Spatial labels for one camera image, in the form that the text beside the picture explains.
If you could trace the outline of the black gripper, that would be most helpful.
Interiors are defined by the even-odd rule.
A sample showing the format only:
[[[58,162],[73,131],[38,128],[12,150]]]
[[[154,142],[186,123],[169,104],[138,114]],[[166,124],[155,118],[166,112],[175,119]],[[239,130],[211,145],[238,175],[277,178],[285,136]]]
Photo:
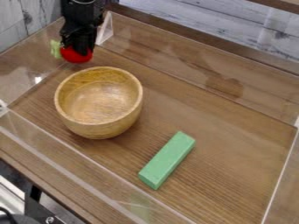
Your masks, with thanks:
[[[94,52],[98,28],[105,22],[103,12],[67,12],[62,13],[65,24],[61,28],[61,43],[73,46],[74,50],[83,56],[89,50]]]

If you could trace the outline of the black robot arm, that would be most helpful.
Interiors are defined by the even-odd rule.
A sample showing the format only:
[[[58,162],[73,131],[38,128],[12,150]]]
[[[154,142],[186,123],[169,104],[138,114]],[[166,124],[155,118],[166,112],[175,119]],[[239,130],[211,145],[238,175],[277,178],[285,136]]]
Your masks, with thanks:
[[[102,0],[61,0],[65,25],[61,28],[62,45],[87,56],[94,52],[98,28],[105,22]]]

